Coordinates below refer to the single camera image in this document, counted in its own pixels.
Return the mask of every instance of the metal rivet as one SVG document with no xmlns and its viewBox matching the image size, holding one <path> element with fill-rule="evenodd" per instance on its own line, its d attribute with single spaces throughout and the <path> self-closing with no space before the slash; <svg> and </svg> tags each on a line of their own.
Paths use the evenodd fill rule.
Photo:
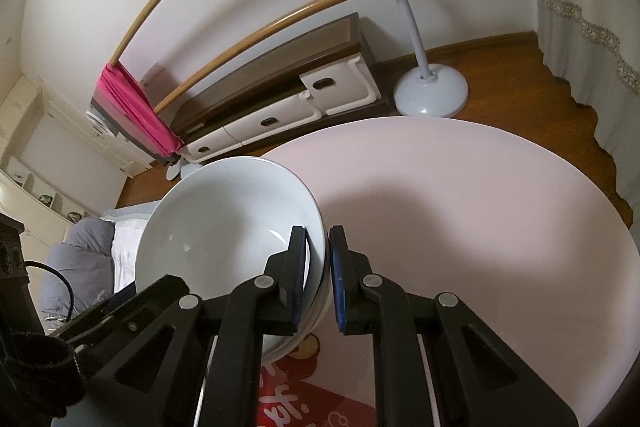
<svg viewBox="0 0 640 427">
<path fill-rule="evenodd" d="M 453 308 L 458 304 L 458 298 L 453 293 L 444 292 L 438 296 L 438 302 L 447 308 Z"/>
<path fill-rule="evenodd" d="M 375 273 L 370 273 L 369 275 L 366 275 L 362 278 L 362 283 L 367 288 L 377 288 L 382 284 L 382 277 Z"/>
<path fill-rule="evenodd" d="M 270 275 L 260 275 L 255 278 L 254 284 L 258 288 L 270 288 L 271 286 L 273 286 L 273 277 L 271 277 Z"/>
<path fill-rule="evenodd" d="M 199 302 L 200 300 L 198 299 L 197 295 L 188 294 L 180 297 L 178 306 L 180 306 L 180 308 L 182 308 L 183 310 L 193 310 Z"/>
</svg>

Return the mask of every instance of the white drawer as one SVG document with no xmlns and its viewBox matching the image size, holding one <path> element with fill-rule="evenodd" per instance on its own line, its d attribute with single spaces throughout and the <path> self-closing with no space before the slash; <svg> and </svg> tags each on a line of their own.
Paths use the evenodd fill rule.
<svg viewBox="0 0 640 427">
<path fill-rule="evenodd" d="M 223 127 L 210 132 L 202 138 L 185 145 L 180 149 L 180 154 L 191 163 L 199 163 L 214 156 L 218 156 L 233 149 L 237 149 L 242 144 L 229 136 Z"/>
<path fill-rule="evenodd" d="M 7 98 L 17 105 L 18 109 L 26 110 L 38 95 L 38 89 L 24 76 L 21 76 L 11 88 Z"/>
<path fill-rule="evenodd" d="M 380 98 L 378 86 L 360 54 L 303 73 L 300 79 L 315 104 L 327 114 L 367 105 Z"/>
<path fill-rule="evenodd" d="M 322 111 L 310 103 L 308 91 L 294 94 L 225 125 L 242 145 L 322 118 Z"/>
</svg>

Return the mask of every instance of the blue gripper pad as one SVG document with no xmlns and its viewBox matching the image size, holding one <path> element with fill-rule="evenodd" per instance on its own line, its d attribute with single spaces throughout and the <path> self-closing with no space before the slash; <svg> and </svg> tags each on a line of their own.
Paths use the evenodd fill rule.
<svg viewBox="0 0 640 427">
<path fill-rule="evenodd" d="M 308 237 L 305 230 L 305 244 L 308 241 Z M 292 313 L 294 322 L 300 325 L 300 318 L 302 317 L 302 292 L 305 282 L 305 261 L 306 261 L 306 248 L 302 248 L 300 251 L 301 258 L 298 260 L 298 272 L 296 273 L 296 282 L 293 286 L 292 294 Z"/>
<path fill-rule="evenodd" d="M 334 286 L 335 320 L 338 322 L 338 331 L 344 333 L 347 327 L 347 307 L 340 255 L 333 250 L 331 253 L 331 276 Z"/>
</svg>

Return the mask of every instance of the drawer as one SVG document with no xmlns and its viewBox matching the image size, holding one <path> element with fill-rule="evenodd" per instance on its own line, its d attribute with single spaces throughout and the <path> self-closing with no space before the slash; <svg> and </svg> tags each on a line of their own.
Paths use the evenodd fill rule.
<svg viewBox="0 0 640 427">
<path fill-rule="evenodd" d="M 221 127 L 202 138 L 198 138 L 196 141 L 188 143 L 179 152 L 191 163 L 198 163 L 237 149 L 241 145 L 238 140 L 229 136 L 229 133 Z"/>
<path fill-rule="evenodd" d="M 146 169 L 151 168 L 151 165 L 149 164 L 154 160 L 152 156 L 149 156 L 132 141 L 127 140 L 122 133 L 118 133 L 115 140 L 123 152 L 129 153 L 132 159 L 144 164 Z"/>
<path fill-rule="evenodd" d="M 0 158 L 4 156 L 6 147 L 9 145 L 9 139 L 0 135 Z"/>
<path fill-rule="evenodd" d="M 303 73 L 300 80 L 314 103 L 327 114 L 367 105 L 380 98 L 378 86 L 360 54 Z"/>
<path fill-rule="evenodd" d="M 38 89 L 24 76 L 21 76 L 9 91 L 7 98 L 14 102 L 18 109 L 25 111 L 36 99 L 37 95 Z"/>
<path fill-rule="evenodd" d="M 20 108 L 10 100 L 4 100 L 0 105 L 0 137 L 10 138 L 20 123 L 24 114 Z"/>
<path fill-rule="evenodd" d="M 226 131 L 242 145 L 322 118 L 322 111 L 309 102 L 308 91 L 279 102 L 225 125 Z"/>
</svg>

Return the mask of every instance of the black cable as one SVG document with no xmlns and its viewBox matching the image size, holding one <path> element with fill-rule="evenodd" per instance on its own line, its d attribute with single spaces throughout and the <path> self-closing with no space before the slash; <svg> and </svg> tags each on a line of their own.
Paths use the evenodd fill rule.
<svg viewBox="0 0 640 427">
<path fill-rule="evenodd" d="M 71 320 L 71 315 L 74 312 L 74 291 L 71 288 L 71 285 L 69 284 L 69 281 L 65 279 L 65 276 L 62 275 L 62 273 L 60 273 L 58 270 L 50 267 L 47 264 L 44 263 L 38 263 L 38 261 L 25 261 L 24 262 L 25 266 L 33 266 L 36 268 L 40 268 L 44 271 L 47 271 L 49 273 L 52 273 L 53 275 L 55 275 L 58 279 L 60 279 L 64 285 L 66 286 L 66 289 L 69 291 L 69 311 L 66 314 L 66 319 L 65 322 L 69 322 Z"/>
</svg>

